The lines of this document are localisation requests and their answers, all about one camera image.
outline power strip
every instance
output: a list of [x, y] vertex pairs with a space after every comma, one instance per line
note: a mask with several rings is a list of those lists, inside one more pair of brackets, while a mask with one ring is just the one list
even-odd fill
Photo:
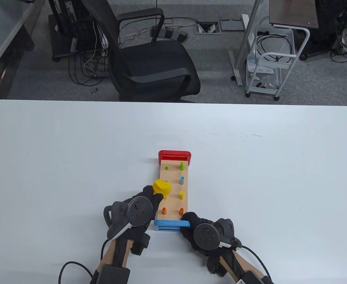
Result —
[[[150, 30], [150, 36], [154, 37], [156, 35], [156, 26], [152, 26]], [[162, 27], [158, 34], [159, 38], [172, 39], [174, 41], [179, 41], [185, 43], [188, 40], [188, 33], [185, 31], [174, 30], [171, 27]]]

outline chair seat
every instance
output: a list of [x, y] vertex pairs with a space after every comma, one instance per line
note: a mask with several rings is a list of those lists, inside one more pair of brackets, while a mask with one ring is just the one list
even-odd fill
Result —
[[187, 68], [191, 81], [186, 90], [178, 93], [183, 78], [174, 78], [163, 82], [137, 85], [133, 100], [154, 101], [176, 99], [181, 96], [196, 95], [200, 92], [200, 80], [195, 65], [184, 46], [178, 41], [162, 40], [139, 46], [121, 49], [133, 76], [144, 76], [158, 72]]

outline wooden toy pegboard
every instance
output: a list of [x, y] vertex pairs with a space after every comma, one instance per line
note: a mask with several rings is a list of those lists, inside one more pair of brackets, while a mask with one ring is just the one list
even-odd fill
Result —
[[[168, 181], [172, 190], [167, 199], [163, 199], [159, 204], [155, 229], [158, 231], [179, 231], [181, 227], [190, 227], [188, 221], [182, 221], [179, 214], [180, 209], [183, 213], [188, 211], [188, 167], [191, 162], [191, 153], [188, 151], [167, 151], [159, 152], [160, 179]], [[184, 177], [184, 183], [180, 184], [180, 179]]]
[[[180, 170], [181, 163], [184, 163], [184, 170]], [[180, 184], [180, 178], [184, 177], [184, 184]], [[184, 213], [188, 212], [188, 162], [162, 160], [160, 163], [160, 179], [168, 181], [172, 186], [172, 191], [167, 199], [163, 199], [158, 209], [158, 220], [180, 220], [180, 208]], [[183, 200], [179, 198], [180, 192], [184, 192]], [[167, 214], [163, 215], [162, 209], [167, 209]]]

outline blue end block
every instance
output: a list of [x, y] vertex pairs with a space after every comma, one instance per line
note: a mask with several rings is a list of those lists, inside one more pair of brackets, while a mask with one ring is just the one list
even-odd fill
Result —
[[182, 227], [191, 227], [188, 221], [155, 220], [156, 231], [178, 232]]

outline chair armrest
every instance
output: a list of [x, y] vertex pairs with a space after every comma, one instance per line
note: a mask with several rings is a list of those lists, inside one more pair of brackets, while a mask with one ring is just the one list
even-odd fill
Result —
[[118, 23], [121, 23], [122, 21], [125, 21], [125, 20], [147, 18], [151, 16], [164, 17], [163, 10], [161, 8], [149, 8], [149, 9], [119, 14], [118, 16], [116, 16], [116, 18]]
[[125, 75], [125, 77], [127, 77], [129, 80], [131, 80], [133, 83], [136, 83], [136, 84], [152, 83], [152, 82], [163, 81], [163, 80], [182, 77], [182, 76], [184, 76], [183, 80], [185, 79], [185, 77], [188, 77], [189, 80], [192, 79], [191, 73], [189, 72], [187, 68], [178, 68], [178, 69], [159, 72], [159, 73], [150, 74], [146, 76], [129, 77]]

